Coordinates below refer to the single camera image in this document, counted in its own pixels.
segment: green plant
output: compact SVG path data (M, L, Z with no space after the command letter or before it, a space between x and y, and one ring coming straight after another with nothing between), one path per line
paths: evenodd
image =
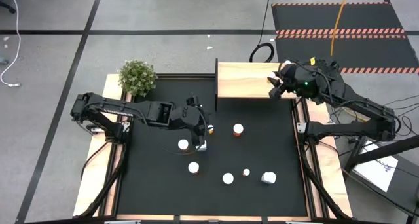
M118 70L119 85L133 96L145 97L156 88L157 74L153 65L140 60L125 60L124 66Z

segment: wooden plank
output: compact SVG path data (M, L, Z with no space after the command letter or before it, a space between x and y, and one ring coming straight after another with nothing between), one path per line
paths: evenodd
M117 220L173 221L174 219L175 219L174 215L131 215L131 214L117 215Z
M279 63L218 63L218 97L269 98L272 84L267 77L279 66ZM285 93L282 98L296 98L296 95Z
M304 120L304 109L302 108L302 104L301 103L299 103L297 105L297 111L299 112L299 120L300 120L300 122L305 122L305 120ZM297 127L297 125L294 125L294 131L296 132L296 136L297 136L297 128L296 127ZM314 168L314 165L313 165L313 160L312 160L312 156L311 156L311 149L308 149L306 151L306 156L307 156L308 165L313 169ZM319 192L316 189L316 186L314 186L314 184L311 181L310 181L310 184L311 184L311 189L312 189L312 195L313 195L312 196L312 200L313 200L313 203L314 203L316 217L323 217L323 214L321 212L321 202L320 202ZM310 210L308 209L308 206L307 206L307 213L310 215Z
M117 215L117 220L173 221L174 215ZM258 216L181 215L181 221L262 221ZM268 221L309 221L309 217L268 217Z
M103 97L112 98L119 100L122 95L122 89L118 85L119 75L108 74L106 78L105 88L103 89ZM115 122L117 120L116 115L104 113L104 115ZM95 151L97 151L105 143L105 134L99 133L92 136L90 142L89 152L87 158L90 157ZM109 143L103 150L98 153L84 169L84 175L81 180L79 194L73 215L82 214L92 201L97 197L98 193L102 189L105 183L107 165L109 163L109 155L111 153L111 144Z
M325 103L316 105L316 103L307 100L307 107L311 121L317 121L323 124L329 122L330 115L327 111ZM332 136L323 138L321 142L336 148L335 139ZM346 192L345 181L343 180L342 171L340 170L338 153L335 150L328 148L327 146L321 145L321 143L316 147L316 151L319 158L323 186L331 195L336 204L340 207L340 209L346 215L352 217L352 211L348 199L348 193ZM331 210L329 210L329 215L330 217L334 217Z
M130 102L132 100L131 94L128 93L125 97L125 100L127 102ZM121 121L125 121L125 120L128 120L128 117L123 116ZM113 161L113 170L115 170L115 168L118 166L121 153L122 153L122 145L118 145L117 150L115 151L115 155L114 155L115 159ZM112 207L113 207L113 201L115 200L115 195L117 193L117 181L119 179L120 178L117 178L115 180L115 182L112 184L112 187L107 194L104 215L113 215Z

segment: white paper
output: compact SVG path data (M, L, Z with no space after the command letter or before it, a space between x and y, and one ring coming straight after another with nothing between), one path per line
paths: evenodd
M372 151L378 148L379 147L377 145L371 143L370 145L364 147L361 153ZM354 168L354 171L370 181L372 184L376 185L378 188L382 189L384 192L387 192L394 175L394 168L397 167L397 163L397 159L395 159L393 156L388 156L363 164L358 164Z

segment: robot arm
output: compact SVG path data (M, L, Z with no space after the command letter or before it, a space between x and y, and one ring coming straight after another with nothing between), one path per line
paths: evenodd
M192 144L204 143L205 123L208 117L198 104L196 97L187 100L187 106L176 108L170 102L144 101L141 103L124 102L104 98L95 93L79 94L70 112L73 121L88 120L105 132L106 141L124 143L124 125L110 121L102 113L112 113L137 118L147 126L168 130L188 129L191 131Z
M309 140L318 143L325 136L368 136L378 141L394 139L398 131L395 129L395 120L398 118L393 110L356 94L343 81L336 62L331 65L327 65L324 60L317 60L315 65L310 62L302 65L294 62L275 74L279 79L268 78L274 85L269 92L271 98L280 98L285 91L294 92L316 104L326 102L334 108L348 107L370 118L367 122L354 121L350 124L308 122L297 125L298 131L304 133Z

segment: floor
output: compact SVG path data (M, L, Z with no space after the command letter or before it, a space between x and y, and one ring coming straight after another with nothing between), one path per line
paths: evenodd
M2 1L13 4L12 0ZM72 216L80 170L90 143L90 136L70 120L69 110L77 94L100 94L106 74L116 73L129 59L153 63L158 73L213 73L215 58L246 62L259 40L256 30L261 28L266 5L266 0L96 1L97 12L91 11L96 7L95 0L17 0L19 28L28 31L22 35L19 58L5 74L6 81L19 82L21 87L0 86L0 121L7 122L0 126L2 223ZM339 1L271 0L271 3ZM417 0L390 1L404 29L418 31ZM14 58L18 38L2 35L2 30L15 29L15 18L16 15L0 8L0 56L9 60ZM270 9L265 28L274 30ZM38 35L30 34L36 30L40 31ZM103 32L87 35L88 30ZM109 30L137 32L125 35ZM237 30L253 31L242 35ZM262 41L271 38L274 36L264 35ZM419 52L419 36L409 36L409 40ZM267 55L261 50L255 61L263 61ZM415 95L419 89L419 76L415 74L343 77L360 94L378 103ZM394 106L418 101L414 98ZM417 128L419 114L413 111L407 115L413 128ZM347 150L345 141L337 143L340 151ZM419 149L402 156L419 165ZM352 212L358 219L405 222L406 214L370 191L350 179L346 185Z

